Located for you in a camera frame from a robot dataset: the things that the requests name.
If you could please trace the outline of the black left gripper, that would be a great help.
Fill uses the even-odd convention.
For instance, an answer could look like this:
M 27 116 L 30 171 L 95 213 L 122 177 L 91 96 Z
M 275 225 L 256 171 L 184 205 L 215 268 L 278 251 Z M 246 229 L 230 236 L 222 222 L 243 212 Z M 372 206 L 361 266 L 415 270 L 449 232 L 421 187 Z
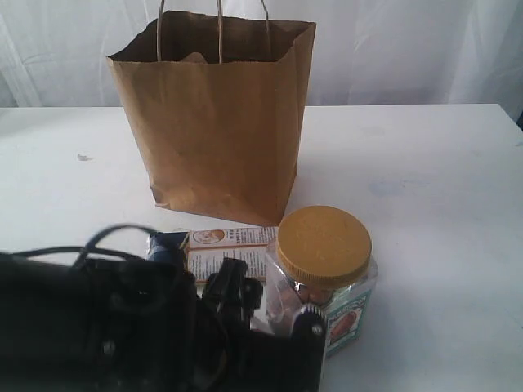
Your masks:
M 252 327 L 262 286 L 225 259 L 202 294 L 179 263 L 85 260 L 106 295 L 87 391 L 316 391 L 326 320 L 312 304 L 278 336 Z

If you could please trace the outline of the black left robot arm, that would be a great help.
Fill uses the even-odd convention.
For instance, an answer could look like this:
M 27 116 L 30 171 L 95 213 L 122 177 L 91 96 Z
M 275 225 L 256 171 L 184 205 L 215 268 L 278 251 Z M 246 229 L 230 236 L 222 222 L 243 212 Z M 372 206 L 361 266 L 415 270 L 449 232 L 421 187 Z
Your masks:
M 4 391 L 316 391 L 326 320 L 251 328 L 262 286 L 227 260 L 199 295 L 180 261 L 1 257 Z

